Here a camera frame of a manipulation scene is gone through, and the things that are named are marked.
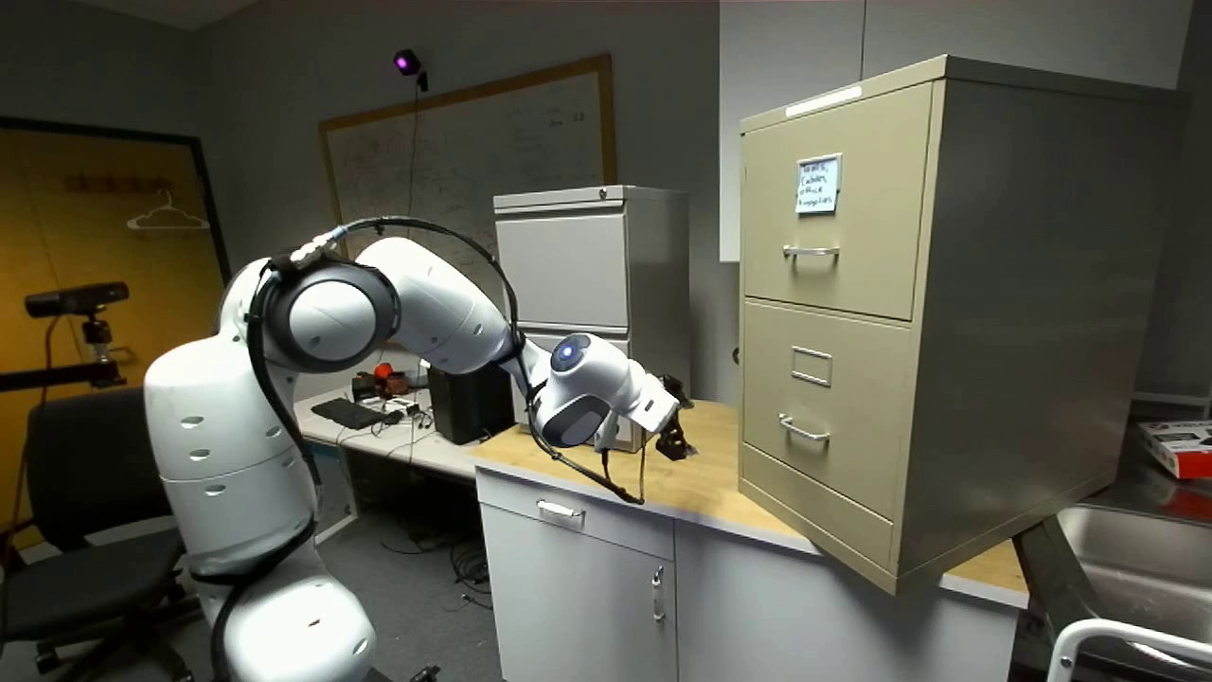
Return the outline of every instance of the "black chair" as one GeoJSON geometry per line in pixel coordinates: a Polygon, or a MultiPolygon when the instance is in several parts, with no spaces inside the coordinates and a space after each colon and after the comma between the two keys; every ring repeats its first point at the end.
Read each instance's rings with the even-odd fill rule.
{"type": "Polygon", "coordinates": [[[198,617],[198,602],[177,584],[177,532],[149,525],[172,508],[149,442],[144,396],[116,388],[46,402],[31,408],[23,454],[36,519],[14,532],[36,526],[57,552],[18,560],[14,532],[3,536],[0,646],[36,642],[37,672],[61,669],[66,646],[95,642],[75,661],[81,672],[135,646],[172,677],[195,677],[158,637],[162,613],[198,617]]]}

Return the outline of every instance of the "whiteboard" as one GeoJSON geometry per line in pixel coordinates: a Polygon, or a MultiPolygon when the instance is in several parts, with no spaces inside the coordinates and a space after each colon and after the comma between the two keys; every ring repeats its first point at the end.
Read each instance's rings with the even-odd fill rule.
{"type": "MultiPolygon", "coordinates": [[[[418,218],[494,250],[494,194],[615,184],[611,57],[321,122],[341,220],[418,218]]],[[[472,254],[423,238],[461,269],[472,254]]]]}

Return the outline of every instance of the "beige filing cabinet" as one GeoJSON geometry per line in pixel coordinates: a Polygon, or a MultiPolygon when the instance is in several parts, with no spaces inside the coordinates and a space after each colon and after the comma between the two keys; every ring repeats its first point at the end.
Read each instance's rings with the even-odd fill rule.
{"type": "Polygon", "coordinates": [[[922,61],[741,122],[741,494],[881,591],[1110,485],[1174,96],[922,61]]]}

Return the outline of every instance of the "ceiling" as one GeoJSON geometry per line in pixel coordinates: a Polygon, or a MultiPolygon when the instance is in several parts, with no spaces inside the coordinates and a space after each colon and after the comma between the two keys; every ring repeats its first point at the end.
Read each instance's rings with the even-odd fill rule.
{"type": "Polygon", "coordinates": [[[135,17],[174,31],[198,31],[221,23],[257,0],[81,0],[101,11],[135,17]]]}

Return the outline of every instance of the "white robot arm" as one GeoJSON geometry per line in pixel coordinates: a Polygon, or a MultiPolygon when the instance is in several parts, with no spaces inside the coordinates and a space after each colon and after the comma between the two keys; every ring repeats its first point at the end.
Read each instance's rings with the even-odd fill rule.
{"type": "Polygon", "coordinates": [[[433,223],[356,220],[292,258],[245,267],[229,288],[221,333],[172,349],[144,378],[214,661],[234,677],[363,677],[373,669],[368,613],[312,550],[315,483],[288,408],[299,370],[356,367],[376,349],[418,352],[452,374],[500,364],[536,398],[541,439],[562,449],[611,442],[619,418],[661,432],[678,408],[605,343],[567,339],[553,358],[536,349],[483,288],[412,238],[376,238],[356,262],[341,258],[335,245],[356,226],[433,223]]]}

